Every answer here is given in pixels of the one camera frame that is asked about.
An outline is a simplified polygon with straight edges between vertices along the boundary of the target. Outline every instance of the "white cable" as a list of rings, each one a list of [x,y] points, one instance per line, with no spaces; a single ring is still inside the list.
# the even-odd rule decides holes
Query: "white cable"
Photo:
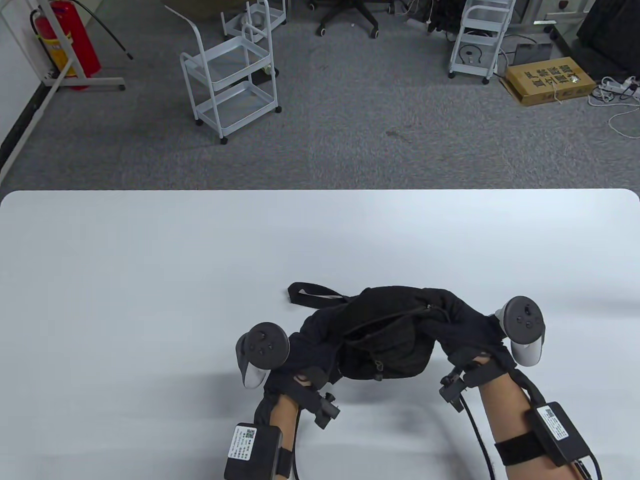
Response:
[[[558,102],[560,105],[562,105],[562,100],[558,99],[558,90],[556,88],[556,83],[555,82],[551,82],[551,86],[554,88],[554,99],[556,100],[556,102]]]
[[[615,80],[611,77],[604,77],[601,81],[600,81],[600,85],[598,85],[593,92],[591,93],[591,95],[589,95],[587,97],[587,103],[592,106],[592,107],[633,107],[633,110],[628,110],[628,111],[624,111],[624,112],[620,112],[620,113],[616,113],[614,116],[612,116],[608,121],[607,124],[609,125],[609,128],[611,128],[615,133],[622,135],[625,138],[631,139],[631,140],[640,140],[640,136],[637,137],[633,137],[630,135],[627,135],[625,133],[622,133],[620,130],[618,130],[617,128],[615,128],[612,124],[611,124],[611,120],[613,120],[616,117],[622,116],[622,115],[627,115],[629,113],[633,113],[636,112],[638,110],[640,110],[640,100],[637,99],[633,93],[631,98],[634,99],[637,104],[632,104],[632,103],[624,103],[624,102],[617,102],[614,103],[613,100],[615,98],[615,94],[614,92],[611,92],[609,90],[606,90],[604,88],[605,86],[605,80],[609,79],[612,82],[615,82]],[[600,102],[602,102],[601,104],[595,104],[593,103],[593,101],[591,100],[591,97],[594,97],[595,99],[599,100]]]
[[[412,6],[415,5],[415,12],[411,11]],[[418,12],[418,7],[420,6],[420,3],[418,2],[418,0],[411,0],[411,3],[407,6],[406,12],[403,13],[397,13],[396,15],[398,17],[402,17],[403,15],[409,15],[409,13],[414,14]]]
[[[431,0],[431,8],[429,9],[429,20],[425,23],[429,25],[431,23],[431,14],[433,13],[433,4],[436,3],[436,0]]]
[[[506,60],[506,65],[504,66],[504,73],[506,74],[507,68],[509,68],[509,57],[507,57],[507,53],[500,48],[499,55],[504,55],[504,59]]]

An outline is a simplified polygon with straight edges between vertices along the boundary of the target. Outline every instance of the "forearm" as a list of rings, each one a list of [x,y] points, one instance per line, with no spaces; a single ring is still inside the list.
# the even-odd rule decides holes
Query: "forearm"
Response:
[[[305,387],[310,383],[306,379],[296,377],[296,381]],[[271,411],[269,425],[274,425],[282,432],[282,448],[293,452],[296,441],[296,419],[298,417],[298,404],[290,397],[280,395],[278,403]],[[276,480],[287,480],[282,475],[277,475]]]
[[[480,387],[493,439],[496,443],[527,433],[524,413],[531,409],[522,389],[509,374],[502,375]],[[557,467],[548,456],[506,467],[509,480],[581,480],[573,465]]]

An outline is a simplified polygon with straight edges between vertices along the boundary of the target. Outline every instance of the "office chair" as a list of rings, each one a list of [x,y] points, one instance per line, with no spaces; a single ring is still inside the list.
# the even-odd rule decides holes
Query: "office chair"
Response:
[[[310,0],[307,3],[309,10],[316,9],[316,3],[313,0]],[[320,25],[316,30],[316,34],[319,36],[324,36],[326,33],[326,24],[329,23],[336,15],[344,12],[350,8],[355,8],[358,10],[368,21],[373,25],[371,29],[371,33],[369,36],[371,38],[378,37],[378,21],[373,17],[369,9],[364,5],[364,0],[339,0],[338,5],[334,6],[329,13],[327,13],[322,20],[320,20]]]

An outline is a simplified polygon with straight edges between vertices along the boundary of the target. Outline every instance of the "sticker label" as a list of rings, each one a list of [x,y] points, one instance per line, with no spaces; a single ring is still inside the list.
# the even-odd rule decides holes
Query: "sticker label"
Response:
[[[257,431],[257,428],[237,425],[234,431],[234,437],[231,440],[231,447],[229,448],[229,458],[249,460]]]
[[[560,420],[558,420],[549,405],[541,406],[538,408],[538,412],[556,440],[563,440],[564,438],[569,437],[569,434],[566,432],[563,425],[560,423]]]

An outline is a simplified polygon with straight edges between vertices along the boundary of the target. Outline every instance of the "fire extinguisher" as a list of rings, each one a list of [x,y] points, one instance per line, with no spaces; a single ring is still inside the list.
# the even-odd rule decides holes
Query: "fire extinguisher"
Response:
[[[102,21],[96,17],[96,15],[85,7],[78,0],[54,0],[50,1],[51,10],[55,14],[60,26],[62,27],[62,31],[69,39],[71,46],[76,53],[78,61],[84,70],[84,74],[87,78],[95,75],[102,68],[100,65],[100,61],[98,60],[97,55],[95,54],[95,50],[93,49],[93,45],[91,44],[91,40],[89,40],[89,36],[86,33],[82,20],[78,15],[76,7],[74,3],[85,9],[106,31],[109,35],[116,41],[116,43],[120,46],[120,48],[127,54],[130,60],[133,60],[133,56],[127,52],[127,49],[120,43],[120,41],[116,38],[116,36],[107,28],[107,26],[102,23]],[[31,27],[33,28],[33,32],[38,37],[40,44],[45,49],[47,56],[51,60],[52,64],[57,70],[59,74],[62,69],[67,64],[68,58],[65,51],[62,49],[62,45],[60,41],[56,37],[56,33],[54,32],[49,20],[41,11],[41,9],[37,8],[31,12]],[[73,67],[71,67],[67,72],[67,77],[77,77],[77,74]],[[72,87],[75,90],[84,90],[87,88],[86,86],[75,86]]]

